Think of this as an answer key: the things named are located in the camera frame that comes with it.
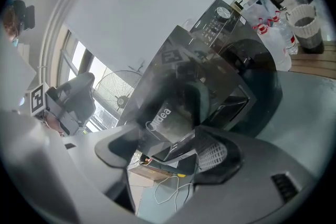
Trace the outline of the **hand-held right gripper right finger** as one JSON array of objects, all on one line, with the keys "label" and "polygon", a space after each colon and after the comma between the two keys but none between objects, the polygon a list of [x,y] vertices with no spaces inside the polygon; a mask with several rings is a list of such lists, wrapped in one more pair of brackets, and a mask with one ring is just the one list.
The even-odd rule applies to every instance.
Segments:
[{"label": "hand-held right gripper right finger", "polygon": [[194,194],[165,224],[284,224],[315,186],[298,161],[266,141],[203,125],[195,140],[199,158],[213,146],[218,163],[201,167]]}]

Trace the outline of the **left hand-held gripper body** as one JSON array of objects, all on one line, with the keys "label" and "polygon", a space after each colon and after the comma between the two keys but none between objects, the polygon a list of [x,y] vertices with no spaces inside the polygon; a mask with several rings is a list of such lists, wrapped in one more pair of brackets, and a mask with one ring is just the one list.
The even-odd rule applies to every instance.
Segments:
[{"label": "left hand-held gripper body", "polygon": [[79,133],[80,124],[76,117],[66,108],[67,95],[60,87],[49,87],[42,83],[29,91],[29,114],[43,120],[52,116],[58,122],[62,136]]}]

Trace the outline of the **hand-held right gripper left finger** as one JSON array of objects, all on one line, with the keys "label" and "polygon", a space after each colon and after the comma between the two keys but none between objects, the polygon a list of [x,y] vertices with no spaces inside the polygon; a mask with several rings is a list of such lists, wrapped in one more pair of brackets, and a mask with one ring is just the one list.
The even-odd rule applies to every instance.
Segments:
[{"label": "hand-held right gripper left finger", "polygon": [[134,214],[127,168],[138,148],[138,126],[127,124],[100,132],[67,136],[62,140],[84,177],[111,201]]}]

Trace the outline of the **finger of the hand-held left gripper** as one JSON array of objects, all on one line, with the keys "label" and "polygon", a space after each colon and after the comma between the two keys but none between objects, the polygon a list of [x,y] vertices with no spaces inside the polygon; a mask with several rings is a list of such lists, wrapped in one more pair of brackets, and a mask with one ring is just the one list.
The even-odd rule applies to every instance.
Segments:
[{"label": "finger of the hand-held left gripper", "polygon": [[57,103],[80,124],[86,124],[96,107],[92,96],[95,77],[81,73],[56,89]]}]

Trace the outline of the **person's left forearm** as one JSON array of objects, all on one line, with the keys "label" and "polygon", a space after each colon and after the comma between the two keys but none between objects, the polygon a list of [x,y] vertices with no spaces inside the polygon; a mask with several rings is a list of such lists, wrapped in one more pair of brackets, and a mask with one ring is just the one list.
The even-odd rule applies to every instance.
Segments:
[{"label": "person's left forearm", "polygon": [[60,122],[58,119],[50,112],[44,111],[42,113],[42,122],[45,126],[47,126],[50,129],[53,129],[59,133],[60,136],[64,135],[64,130],[62,129]]}]

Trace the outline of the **large black floor fan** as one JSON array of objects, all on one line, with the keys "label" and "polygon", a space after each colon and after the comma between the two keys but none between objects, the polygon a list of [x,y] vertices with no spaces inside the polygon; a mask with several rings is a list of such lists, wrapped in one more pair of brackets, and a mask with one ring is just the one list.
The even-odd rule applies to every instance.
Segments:
[{"label": "large black floor fan", "polygon": [[116,127],[142,75],[131,70],[106,69],[93,91],[96,111],[93,118],[103,128]]}]

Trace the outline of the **large glass window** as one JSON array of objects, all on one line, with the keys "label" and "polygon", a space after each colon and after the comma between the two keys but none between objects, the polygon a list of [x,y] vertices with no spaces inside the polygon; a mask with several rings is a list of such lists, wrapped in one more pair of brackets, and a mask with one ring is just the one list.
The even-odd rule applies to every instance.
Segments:
[{"label": "large glass window", "polygon": [[117,123],[116,117],[107,110],[106,103],[98,97],[98,91],[96,90],[96,86],[101,79],[112,71],[94,56],[70,31],[67,31],[65,34],[60,53],[57,74],[58,85],[75,78],[80,70],[91,72],[95,76],[92,95],[96,110],[86,125],[87,130],[89,132],[96,132],[115,127]]}]

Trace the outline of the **person's white printed shirt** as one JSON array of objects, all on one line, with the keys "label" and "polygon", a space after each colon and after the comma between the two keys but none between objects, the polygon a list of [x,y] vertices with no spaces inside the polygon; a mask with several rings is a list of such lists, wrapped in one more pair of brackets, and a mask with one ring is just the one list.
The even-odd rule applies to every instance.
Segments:
[{"label": "person's white printed shirt", "polygon": [[0,110],[18,109],[35,75],[36,71],[0,30]]}]

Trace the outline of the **black table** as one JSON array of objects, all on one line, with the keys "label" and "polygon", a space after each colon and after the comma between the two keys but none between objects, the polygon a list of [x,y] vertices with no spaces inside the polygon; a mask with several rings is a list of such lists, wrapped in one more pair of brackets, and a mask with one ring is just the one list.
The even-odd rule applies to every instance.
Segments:
[{"label": "black table", "polygon": [[223,0],[214,0],[187,31],[237,69],[257,99],[244,119],[228,131],[257,136],[282,98],[272,55],[244,17]]}]

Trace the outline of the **wooden plank platform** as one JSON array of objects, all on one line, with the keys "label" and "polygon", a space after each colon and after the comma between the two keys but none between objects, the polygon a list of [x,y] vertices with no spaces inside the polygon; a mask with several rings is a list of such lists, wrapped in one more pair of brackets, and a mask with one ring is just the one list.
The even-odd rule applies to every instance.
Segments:
[{"label": "wooden plank platform", "polygon": [[324,41],[322,54],[307,54],[299,46],[291,55],[291,72],[310,74],[336,80],[336,41]]}]

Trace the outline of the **clear red-label water bottle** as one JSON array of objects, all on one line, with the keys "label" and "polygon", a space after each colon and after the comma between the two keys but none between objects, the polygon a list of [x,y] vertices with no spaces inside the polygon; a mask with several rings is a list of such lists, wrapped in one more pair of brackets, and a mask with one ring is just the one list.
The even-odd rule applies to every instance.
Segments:
[{"label": "clear red-label water bottle", "polygon": [[290,55],[296,55],[298,53],[298,45],[296,43],[295,36],[287,23],[280,18],[280,11],[277,10],[275,12],[273,20],[273,25],[279,29],[280,34],[285,41],[285,49],[287,53]]}]

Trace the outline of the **grey waste basket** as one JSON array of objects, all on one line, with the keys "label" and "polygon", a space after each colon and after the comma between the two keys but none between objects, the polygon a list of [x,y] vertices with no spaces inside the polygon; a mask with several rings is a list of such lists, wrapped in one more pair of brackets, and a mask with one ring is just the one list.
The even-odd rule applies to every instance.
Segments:
[{"label": "grey waste basket", "polygon": [[324,44],[316,8],[308,4],[300,4],[289,13],[285,13],[286,21],[306,54],[323,54]]}]

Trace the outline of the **clear plastic storage box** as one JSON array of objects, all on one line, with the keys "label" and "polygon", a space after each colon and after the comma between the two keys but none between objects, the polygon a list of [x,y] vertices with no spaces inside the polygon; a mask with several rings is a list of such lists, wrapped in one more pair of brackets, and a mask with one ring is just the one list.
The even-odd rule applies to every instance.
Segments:
[{"label": "clear plastic storage box", "polygon": [[243,5],[241,15],[251,26],[257,26],[259,19],[267,23],[268,19],[273,19],[278,8],[270,0],[249,0]]}]

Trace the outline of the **white wall pipes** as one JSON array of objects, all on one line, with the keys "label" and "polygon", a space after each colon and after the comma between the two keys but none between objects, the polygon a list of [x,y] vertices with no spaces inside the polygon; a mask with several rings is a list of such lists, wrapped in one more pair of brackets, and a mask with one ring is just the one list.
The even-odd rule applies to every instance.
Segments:
[{"label": "white wall pipes", "polygon": [[54,9],[51,12],[46,29],[41,42],[39,61],[38,61],[38,81],[39,83],[46,82],[46,69],[48,55],[51,46],[56,44],[59,31],[67,16],[68,11],[75,0],[58,0]]}]

